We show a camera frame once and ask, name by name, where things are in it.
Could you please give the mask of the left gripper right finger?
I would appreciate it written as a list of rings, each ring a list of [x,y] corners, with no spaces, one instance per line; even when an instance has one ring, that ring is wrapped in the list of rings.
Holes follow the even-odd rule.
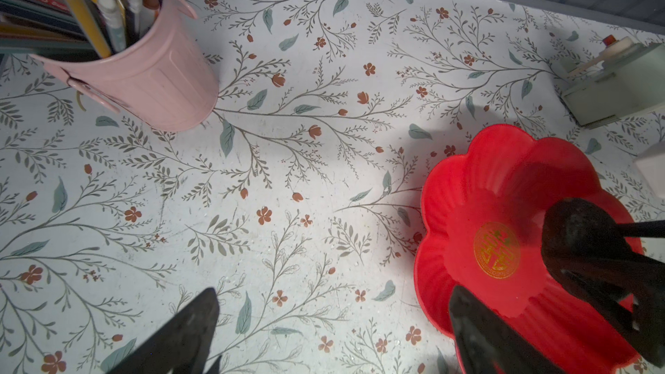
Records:
[[[449,314],[463,372],[563,372],[465,287],[453,289]]]

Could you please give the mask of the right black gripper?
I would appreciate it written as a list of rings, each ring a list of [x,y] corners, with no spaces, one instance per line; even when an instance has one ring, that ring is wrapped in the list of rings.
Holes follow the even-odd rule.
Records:
[[[664,264],[637,254],[628,240],[664,237],[664,221],[618,223],[582,198],[565,198],[547,210],[541,255],[568,293],[589,303],[652,365],[664,367]],[[643,263],[638,268],[566,268],[555,259],[607,259]]]

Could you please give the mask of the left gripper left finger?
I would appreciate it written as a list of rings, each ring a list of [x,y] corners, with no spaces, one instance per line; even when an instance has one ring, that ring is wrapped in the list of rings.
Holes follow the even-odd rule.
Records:
[[[215,289],[204,289],[111,372],[205,373],[218,315]]]

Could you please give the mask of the red flower fruit bowl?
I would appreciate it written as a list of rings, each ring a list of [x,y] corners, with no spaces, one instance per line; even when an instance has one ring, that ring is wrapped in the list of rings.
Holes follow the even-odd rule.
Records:
[[[631,221],[591,161],[565,140],[494,125],[465,154],[441,161],[424,184],[426,234],[414,268],[428,320],[451,335],[450,297],[462,286],[565,372],[613,373],[635,362],[637,351],[543,263],[546,211],[565,198],[597,204],[618,223]]]

